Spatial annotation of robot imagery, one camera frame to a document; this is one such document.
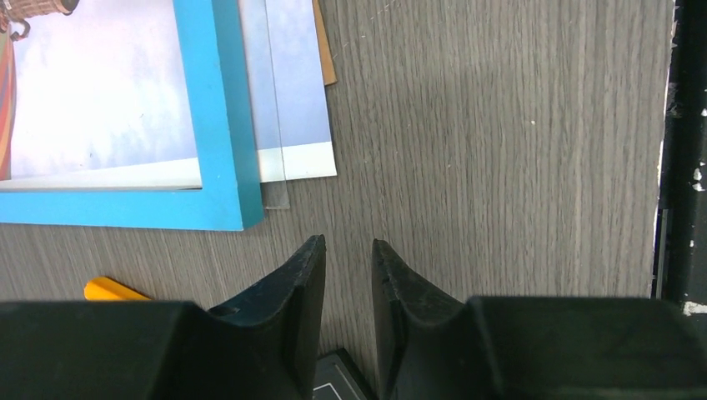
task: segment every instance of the black object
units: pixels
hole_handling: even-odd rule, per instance
[[[374,400],[376,397],[354,360],[340,348],[317,361],[313,400]]]
[[[311,398],[325,246],[205,312],[190,302],[0,304],[0,398]]]
[[[707,2],[677,6],[655,296],[677,303],[707,340]]]
[[[62,5],[68,10],[64,15],[71,15],[78,7],[78,2],[80,0],[62,0]]]
[[[382,399],[707,398],[707,355],[649,299],[458,302],[383,241],[373,248]]]

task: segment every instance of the orange object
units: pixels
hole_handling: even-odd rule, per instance
[[[15,56],[9,32],[0,33],[0,180],[10,178],[10,139],[15,119]]]
[[[149,300],[149,297],[145,297],[109,277],[96,277],[88,281],[86,287],[83,288],[83,296],[86,300],[94,302]]]

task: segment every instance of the brown cardboard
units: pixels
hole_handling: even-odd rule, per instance
[[[319,0],[313,0],[314,5],[314,23],[317,26],[317,39],[319,41],[319,58],[322,62],[322,74],[324,78],[324,86],[336,83],[336,72],[333,70],[333,59],[331,50],[329,49],[329,41],[327,40],[327,31],[324,28],[324,19],[322,17],[322,8],[319,6]]]

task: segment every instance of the blue picture frame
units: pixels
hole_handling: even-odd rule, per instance
[[[238,2],[173,5],[202,189],[0,192],[0,222],[240,231],[263,219]]]

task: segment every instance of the white border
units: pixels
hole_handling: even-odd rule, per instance
[[[312,392],[316,392],[316,391],[318,391],[319,389],[325,388],[325,387],[327,387],[327,386],[329,386],[330,388],[332,388],[333,394],[336,395],[336,397],[338,398],[338,400],[343,400],[343,399],[341,398],[341,396],[338,395],[338,392],[336,391],[336,388],[335,388],[331,383],[325,383],[325,384],[322,385],[322,386],[317,386],[317,387],[314,388],[314,390],[313,390]]]
[[[331,142],[258,150],[260,182],[336,176]],[[200,188],[197,158],[0,181],[0,190]]]

